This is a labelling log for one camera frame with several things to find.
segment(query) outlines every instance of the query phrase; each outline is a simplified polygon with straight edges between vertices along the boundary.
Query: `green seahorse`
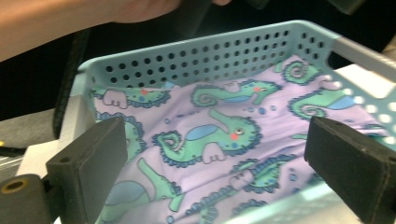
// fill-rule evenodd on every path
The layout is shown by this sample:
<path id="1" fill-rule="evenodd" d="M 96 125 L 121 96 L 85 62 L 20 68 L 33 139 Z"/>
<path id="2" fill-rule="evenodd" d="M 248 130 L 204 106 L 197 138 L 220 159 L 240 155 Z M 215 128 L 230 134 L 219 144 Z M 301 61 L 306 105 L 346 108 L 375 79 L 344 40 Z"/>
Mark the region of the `green seahorse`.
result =
<path id="1" fill-rule="evenodd" d="M 213 108 L 209 116 L 224 124 L 226 130 L 207 124 L 189 130 L 184 140 L 177 131 L 154 135 L 153 143 L 160 147 L 163 161 L 176 167 L 223 161 L 226 155 L 245 154 L 262 138 L 260 127 L 250 118 L 226 116 Z"/>
<path id="2" fill-rule="evenodd" d="M 138 154 L 146 150 L 146 142 L 143 141 L 143 127 L 142 123 L 136 121 L 133 116 L 125 116 L 121 113 L 110 115 L 107 112 L 100 114 L 96 112 L 97 121 L 104 119 L 112 119 L 115 117 L 121 117 L 125 121 L 125 137 L 127 142 L 128 160 L 127 163 L 132 161 Z"/>
<path id="3" fill-rule="evenodd" d="M 280 166 L 295 158 L 296 156 L 293 154 L 281 154 L 276 157 L 268 158 L 260 163 L 258 163 L 259 160 L 254 159 L 241 161 L 239 164 L 235 165 L 230 172 L 234 175 L 229 179 L 229 186 L 210 193 L 198 203 L 193 203 L 191 208 L 186 210 L 185 214 L 189 216 L 200 212 L 202 221 L 205 223 L 213 223 L 217 218 L 215 205 L 226 198 L 232 197 L 240 189 L 246 192 L 254 191 L 260 194 L 264 192 L 273 193 L 274 189 L 279 188 L 277 181 L 279 179 Z M 265 202 L 255 203 L 253 205 L 262 206 L 265 205 Z M 241 206 L 234 209 L 234 213 L 235 211 L 241 212 L 247 208 L 248 206 L 243 203 Z"/>
<path id="4" fill-rule="evenodd" d="M 129 105 L 133 107 L 151 108 L 165 104 L 171 98 L 169 91 L 150 91 L 141 88 L 117 88 L 110 89 L 95 86 L 92 94 L 104 105 L 114 105 L 126 109 Z"/>
<path id="5" fill-rule="evenodd" d="M 281 72 L 282 63 L 276 66 L 276 72 Z M 316 67 L 302 62 L 295 61 L 287 64 L 282 71 L 285 80 L 302 86 L 308 85 L 315 77 L 322 75 L 322 72 Z"/>
<path id="6" fill-rule="evenodd" d="M 137 182 L 117 183 L 107 197 L 106 203 L 96 223 L 118 221 L 130 209 L 141 204 L 170 199 L 169 209 L 177 212 L 184 199 L 184 193 L 175 182 L 156 173 L 144 159 L 137 163 L 138 169 L 154 186 L 154 196 L 150 197 L 146 189 Z"/>
<path id="7" fill-rule="evenodd" d="M 352 107 L 353 99 L 342 90 L 319 89 L 289 102 L 289 111 L 300 119 L 310 120 L 312 116 L 327 117 L 327 110 L 341 110 Z"/>
<path id="8" fill-rule="evenodd" d="M 196 106 L 212 106 L 216 105 L 218 100 L 225 103 L 241 103 L 255 95 L 252 103 L 260 105 L 265 97 L 279 90 L 281 87 L 274 82 L 257 80 L 248 80 L 240 84 L 232 82 L 224 88 L 204 85 L 195 88 L 191 101 Z"/>

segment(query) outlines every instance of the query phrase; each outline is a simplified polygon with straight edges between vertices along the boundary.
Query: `perforated basket wall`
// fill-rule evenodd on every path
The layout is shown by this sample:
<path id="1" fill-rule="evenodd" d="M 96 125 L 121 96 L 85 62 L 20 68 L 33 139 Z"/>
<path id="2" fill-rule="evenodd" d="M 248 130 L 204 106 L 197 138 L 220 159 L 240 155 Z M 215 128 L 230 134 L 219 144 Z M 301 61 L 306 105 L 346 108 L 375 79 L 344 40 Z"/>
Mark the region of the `perforated basket wall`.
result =
<path id="1" fill-rule="evenodd" d="M 339 37 L 311 22 L 289 21 L 109 55 L 87 61 L 79 68 L 81 74 L 71 95 L 82 94 L 88 102 L 93 84 L 160 88 L 166 81 L 184 86 L 198 81 L 248 77 L 293 54 L 331 75 L 334 71 L 327 65 L 327 59 Z M 370 112 L 385 121 L 391 134 L 396 135 L 395 122 L 389 119 L 396 110 L 396 103 L 375 99 L 342 77 L 333 76 L 333 79 L 347 89 L 348 94 L 358 96 L 360 103 L 363 99 Z M 380 141 L 396 149 L 394 137 L 386 140 Z"/>

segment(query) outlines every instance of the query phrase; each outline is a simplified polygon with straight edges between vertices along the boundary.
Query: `pink cheek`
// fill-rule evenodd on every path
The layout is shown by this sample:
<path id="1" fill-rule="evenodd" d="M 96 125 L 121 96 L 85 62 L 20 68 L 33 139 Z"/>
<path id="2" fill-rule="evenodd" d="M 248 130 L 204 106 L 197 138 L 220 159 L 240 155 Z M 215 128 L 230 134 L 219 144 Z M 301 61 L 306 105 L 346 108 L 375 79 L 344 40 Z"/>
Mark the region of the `pink cheek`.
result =
<path id="1" fill-rule="evenodd" d="M 238 140 L 238 135 L 236 133 L 232 133 L 231 139 L 233 139 L 234 141 Z"/>

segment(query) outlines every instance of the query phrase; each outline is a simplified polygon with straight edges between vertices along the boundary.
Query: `finger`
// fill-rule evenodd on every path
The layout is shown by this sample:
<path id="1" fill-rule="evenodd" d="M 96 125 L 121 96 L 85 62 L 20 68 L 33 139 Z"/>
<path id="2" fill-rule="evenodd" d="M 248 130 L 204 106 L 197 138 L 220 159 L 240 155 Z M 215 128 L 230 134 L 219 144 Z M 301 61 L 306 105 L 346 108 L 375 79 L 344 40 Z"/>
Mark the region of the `finger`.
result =
<path id="1" fill-rule="evenodd" d="M 225 6 L 229 4 L 231 0 L 213 0 L 213 3 L 219 6 Z"/>

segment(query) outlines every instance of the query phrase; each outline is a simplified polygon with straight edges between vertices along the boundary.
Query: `seahorse pattern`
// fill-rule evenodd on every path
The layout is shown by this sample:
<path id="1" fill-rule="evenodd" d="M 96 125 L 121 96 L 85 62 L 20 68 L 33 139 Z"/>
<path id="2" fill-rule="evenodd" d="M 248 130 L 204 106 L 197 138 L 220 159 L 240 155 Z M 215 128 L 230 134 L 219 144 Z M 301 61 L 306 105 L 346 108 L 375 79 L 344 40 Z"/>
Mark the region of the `seahorse pattern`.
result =
<path id="1" fill-rule="evenodd" d="M 298 57 L 267 71 L 163 93 L 132 89 L 136 104 L 128 91 L 93 89 L 97 118 L 122 114 L 134 149 L 128 149 L 129 162 L 98 221 L 171 224 L 198 218 L 219 223 L 321 183 L 302 159 L 308 121 L 317 114 L 304 110 L 314 105 L 328 116 L 335 110 L 348 114 L 356 106 L 336 88 L 318 85 L 324 80 L 321 71 Z M 290 94 L 290 88 L 304 94 Z M 153 98 L 149 102 L 138 94 Z M 363 123 L 356 120 L 365 114 L 353 115 L 339 120 L 383 134 L 373 119 Z"/>

